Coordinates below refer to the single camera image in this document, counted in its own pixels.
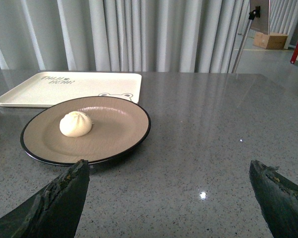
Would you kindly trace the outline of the right gripper black second-arm left finger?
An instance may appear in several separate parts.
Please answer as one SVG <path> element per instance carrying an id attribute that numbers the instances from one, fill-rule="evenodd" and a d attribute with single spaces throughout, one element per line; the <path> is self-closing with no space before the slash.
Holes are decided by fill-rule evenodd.
<path id="1" fill-rule="evenodd" d="M 80 160 L 21 205 L 0 218 L 0 238 L 73 238 L 89 184 Z"/>

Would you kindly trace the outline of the right gripper black second-arm right finger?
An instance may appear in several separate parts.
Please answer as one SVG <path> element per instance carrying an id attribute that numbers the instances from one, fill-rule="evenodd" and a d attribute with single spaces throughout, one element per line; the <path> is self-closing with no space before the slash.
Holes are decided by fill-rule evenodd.
<path id="1" fill-rule="evenodd" d="M 258 160 L 250 162 L 249 178 L 273 237 L 298 238 L 298 185 Z"/>

